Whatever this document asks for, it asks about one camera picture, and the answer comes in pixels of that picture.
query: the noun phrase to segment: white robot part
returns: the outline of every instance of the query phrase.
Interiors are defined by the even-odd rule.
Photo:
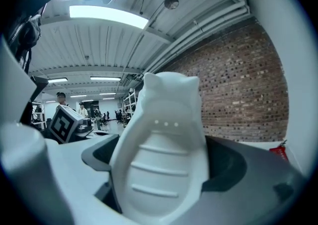
[[[110,165],[124,216],[165,225],[199,200],[209,179],[199,78],[164,72],[144,81]]]
[[[0,103],[5,104],[0,122],[19,122],[36,85],[14,58],[3,36],[0,38],[0,65]]]

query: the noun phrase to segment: cap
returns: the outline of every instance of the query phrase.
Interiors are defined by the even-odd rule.
[[[57,92],[56,95],[59,97],[59,96],[63,96],[64,98],[66,97],[65,93],[63,92]]]

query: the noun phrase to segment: ceiling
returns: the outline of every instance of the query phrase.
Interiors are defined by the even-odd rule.
[[[163,2],[113,0],[105,5],[102,0],[50,1],[42,17],[42,36],[32,49],[29,74],[66,77],[67,82],[44,89],[52,95],[62,91],[67,96],[86,94],[86,99],[100,99],[101,92],[116,92],[116,98],[124,97],[145,72],[156,72],[188,47],[250,15],[246,0],[179,0],[173,10]],[[107,20],[70,19],[69,6],[82,4],[128,11],[149,22],[141,30]],[[92,81],[90,76],[122,80]]]

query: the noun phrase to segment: white wall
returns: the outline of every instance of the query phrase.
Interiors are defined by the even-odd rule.
[[[80,108],[80,102],[72,98],[67,98],[66,103],[70,106],[71,109],[75,109],[76,111]]]
[[[45,121],[48,118],[53,119],[53,116],[55,114],[55,109],[59,105],[58,102],[52,102],[52,103],[44,103],[44,115],[45,115]]]
[[[102,114],[107,114],[109,111],[109,119],[116,119],[115,110],[119,110],[118,103],[122,102],[121,100],[100,100],[99,101],[99,110]]]
[[[311,25],[295,0],[248,0],[283,65],[289,95],[287,155],[305,176],[318,151],[318,51]]]
[[[42,95],[43,95],[43,93],[41,92],[41,93],[34,99],[34,101],[35,101],[35,102],[42,102]]]
[[[276,148],[281,144],[281,141],[274,142],[239,142],[240,144],[248,145],[255,148],[260,148],[264,150],[270,150],[271,148]]]
[[[57,97],[56,95],[51,95],[51,94],[48,94],[48,93],[42,93],[42,100],[56,100]]]

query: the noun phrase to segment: floor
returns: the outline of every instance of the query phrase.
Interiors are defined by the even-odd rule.
[[[106,126],[101,126],[100,128],[102,131],[118,135],[121,135],[124,131],[123,125],[121,123],[117,124],[116,120],[109,121]]]

